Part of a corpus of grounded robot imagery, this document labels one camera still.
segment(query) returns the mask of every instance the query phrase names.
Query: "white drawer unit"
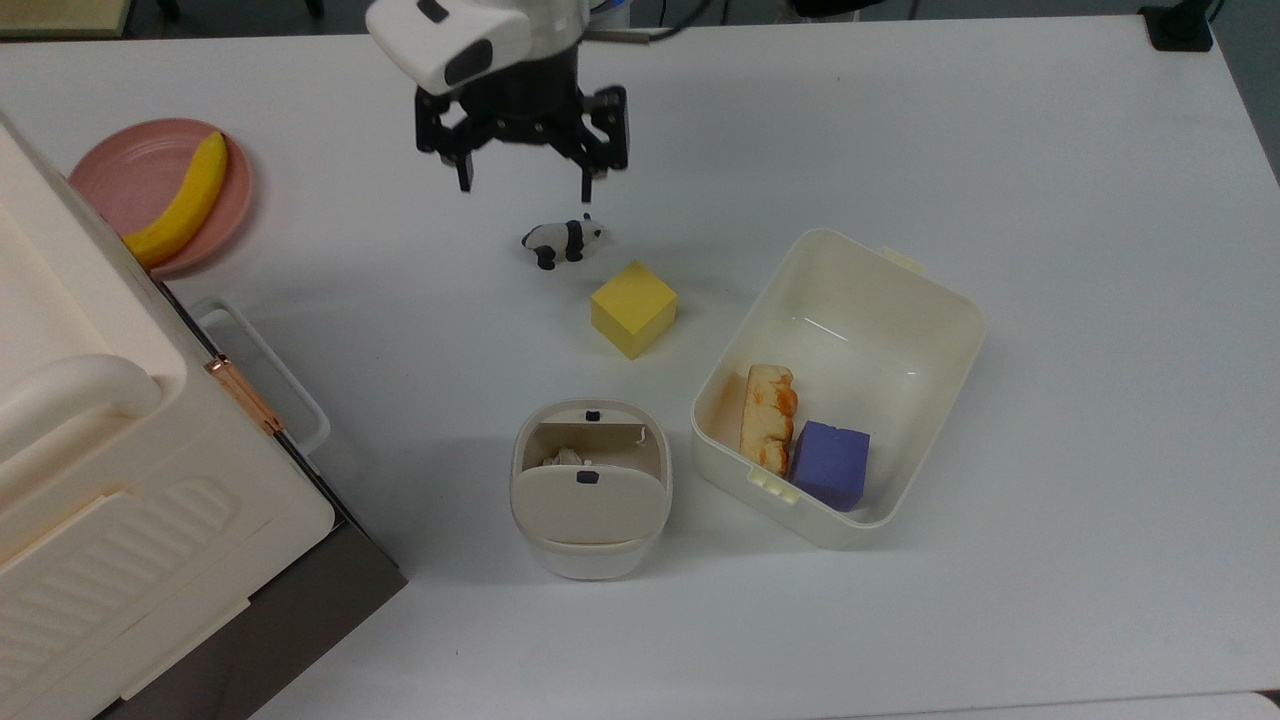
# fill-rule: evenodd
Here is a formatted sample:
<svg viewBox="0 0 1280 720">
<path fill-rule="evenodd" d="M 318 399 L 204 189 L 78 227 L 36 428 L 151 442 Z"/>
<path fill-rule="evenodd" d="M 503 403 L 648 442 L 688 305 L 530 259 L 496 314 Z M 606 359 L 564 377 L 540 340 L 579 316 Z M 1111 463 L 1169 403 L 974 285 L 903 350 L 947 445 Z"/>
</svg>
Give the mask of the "white drawer unit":
<svg viewBox="0 0 1280 720">
<path fill-rule="evenodd" d="M 125 701 L 333 506 L 115 233 L 0 117 L 0 720 Z"/>
</svg>

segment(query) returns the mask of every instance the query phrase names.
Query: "toy bread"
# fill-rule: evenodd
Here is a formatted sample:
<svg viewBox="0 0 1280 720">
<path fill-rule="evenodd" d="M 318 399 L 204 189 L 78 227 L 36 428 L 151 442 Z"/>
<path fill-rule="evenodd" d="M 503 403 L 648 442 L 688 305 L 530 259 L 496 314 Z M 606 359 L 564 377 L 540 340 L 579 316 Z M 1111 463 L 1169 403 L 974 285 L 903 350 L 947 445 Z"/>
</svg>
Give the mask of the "toy bread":
<svg viewBox="0 0 1280 720">
<path fill-rule="evenodd" d="M 791 370 L 781 365 L 751 365 L 746 375 L 742 436 L 739 452 L 777 475 L 787 471 L 787 445 L 796 414 Z"/>
</svg>

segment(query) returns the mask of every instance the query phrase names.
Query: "purple block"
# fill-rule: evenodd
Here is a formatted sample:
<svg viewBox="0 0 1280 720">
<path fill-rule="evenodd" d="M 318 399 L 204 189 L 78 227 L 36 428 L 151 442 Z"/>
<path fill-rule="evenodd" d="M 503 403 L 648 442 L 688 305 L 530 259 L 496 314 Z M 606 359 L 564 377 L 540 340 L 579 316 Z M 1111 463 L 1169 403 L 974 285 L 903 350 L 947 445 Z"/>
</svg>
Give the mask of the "purple block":
<svg viewBox="0 0 1280 720">
<path fill-rule="evenodd" d="M 791 484 L 832 510 L 849 512 L 863 498 L 872 436 L 808 421 L 791 459 Z"/>
</svg>

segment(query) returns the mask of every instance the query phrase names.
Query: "yellow sponge block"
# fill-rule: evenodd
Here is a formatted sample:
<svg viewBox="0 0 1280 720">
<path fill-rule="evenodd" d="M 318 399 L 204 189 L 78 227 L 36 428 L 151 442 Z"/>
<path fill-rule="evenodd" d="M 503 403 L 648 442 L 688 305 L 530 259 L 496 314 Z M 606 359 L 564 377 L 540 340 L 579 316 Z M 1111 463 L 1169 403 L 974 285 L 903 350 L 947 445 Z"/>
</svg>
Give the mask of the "yellow sponge block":
<svg viewBox="0 0 1280 720">
<path fill-rule="evenodd" d="M 591 295 L 591 324 L 635 360 L 676 322 L 676 291 L 639 260 Z"/>
</svg>

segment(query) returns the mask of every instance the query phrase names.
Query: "banana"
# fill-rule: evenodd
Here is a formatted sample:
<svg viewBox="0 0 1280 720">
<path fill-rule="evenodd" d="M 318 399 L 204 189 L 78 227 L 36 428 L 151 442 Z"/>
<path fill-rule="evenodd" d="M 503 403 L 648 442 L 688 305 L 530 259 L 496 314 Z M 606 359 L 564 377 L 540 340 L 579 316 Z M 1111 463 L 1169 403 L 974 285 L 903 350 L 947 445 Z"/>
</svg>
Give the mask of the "banana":
<svg viewBox="0 0 1280 720">
<path fill-rule="evenodd" d="M 182 187 L 165 211 L 150 225 L 124 236 L 124 245 L 146 269 L 173 258 L 187 245 L 214 208 L 227 177 L 227 141 L 212 132 L 191 158 Z"/>
</svg>

